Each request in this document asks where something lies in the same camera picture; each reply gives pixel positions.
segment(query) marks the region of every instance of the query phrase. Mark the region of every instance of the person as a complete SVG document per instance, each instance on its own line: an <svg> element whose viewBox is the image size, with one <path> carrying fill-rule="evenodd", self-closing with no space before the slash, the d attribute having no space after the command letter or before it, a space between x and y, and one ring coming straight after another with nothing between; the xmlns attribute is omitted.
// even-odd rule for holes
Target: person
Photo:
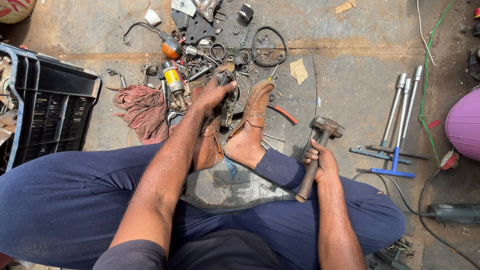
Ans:
<svg viewBox="0 0 480 270"><path fill-rule="evenodd" d="M55 153L6 172L0 252L80 270L366 269L364 255L403 234L400 210L376 188L339 176L332 152L314 140L303 162L264 151L271 81L252 88L222 150L215 108L235 86L218 86L214 76L194 88L194 103L164 143ZM237 214L179 200L186 175L223 154L293 191L305 166L318 162L316 188L306 203L273 201Z"/></svg>

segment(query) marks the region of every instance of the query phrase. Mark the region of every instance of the hammer head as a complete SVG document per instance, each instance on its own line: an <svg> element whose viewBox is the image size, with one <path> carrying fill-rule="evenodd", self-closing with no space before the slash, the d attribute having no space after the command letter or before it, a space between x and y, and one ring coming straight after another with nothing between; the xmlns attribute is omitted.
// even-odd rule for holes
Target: hammer head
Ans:
<svg viewBox="0 0 480 270"><path fill-rule="evenodd" d="M313 126L318 127L321 131L329 129L332 133L332 136L335 136L336 138L340 138L345 133L345 128L343 126L339 125L336 121L333 121L330 118L322 116L315 118Z"/></svg>

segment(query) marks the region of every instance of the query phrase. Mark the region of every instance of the white wire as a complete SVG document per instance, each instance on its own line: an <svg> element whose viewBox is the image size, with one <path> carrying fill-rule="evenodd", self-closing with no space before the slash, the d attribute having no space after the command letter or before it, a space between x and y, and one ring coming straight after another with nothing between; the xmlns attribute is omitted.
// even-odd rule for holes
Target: white wire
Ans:
<svg viewBox="0 0 480 270"><path fill-rule="evenodd" d="M421 32L421 19L420 19L420 8L419 8L419 0L417 0L417 12L419 13L419 27L420 27L420 37L421 40L423 41L423 44L425 45L425 48L427 48L428 55L430 56L430 60L432 61L432 64L435 66L435 62L433 61L432 54L430 53L430 49L428 49L427 42L423 38L423 34Z"/></svg>

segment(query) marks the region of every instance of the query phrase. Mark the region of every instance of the foot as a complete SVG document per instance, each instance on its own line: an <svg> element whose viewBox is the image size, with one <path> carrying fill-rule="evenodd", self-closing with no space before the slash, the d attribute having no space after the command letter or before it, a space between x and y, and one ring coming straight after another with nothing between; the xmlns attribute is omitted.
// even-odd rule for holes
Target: foot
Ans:
<svg viewBox="0 0 480 270"><path fill-rule="evenodd" d="M218 161L218 150L213 136L197 138L193 150L193 170L199 171L215 166Z"/></svg>
<svg viewBox="0 0 480 270"><path fill-rule="evenodd" d="M261 140L262 129L245 121L243 129L227 142L223 151L229 159L255 169L265 154Z"/></svg>

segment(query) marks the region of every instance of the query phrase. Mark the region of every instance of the purple object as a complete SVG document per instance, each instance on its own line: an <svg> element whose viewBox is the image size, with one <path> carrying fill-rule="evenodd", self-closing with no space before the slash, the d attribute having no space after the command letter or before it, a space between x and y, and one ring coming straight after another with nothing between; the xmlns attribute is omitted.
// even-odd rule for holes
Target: purple object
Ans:
<svg viewBox="0 0 480 270"><path fill-rule="evenodd" d="M445 120L445 132L455 149L480 161L480 88L453 106Z"/></svg>

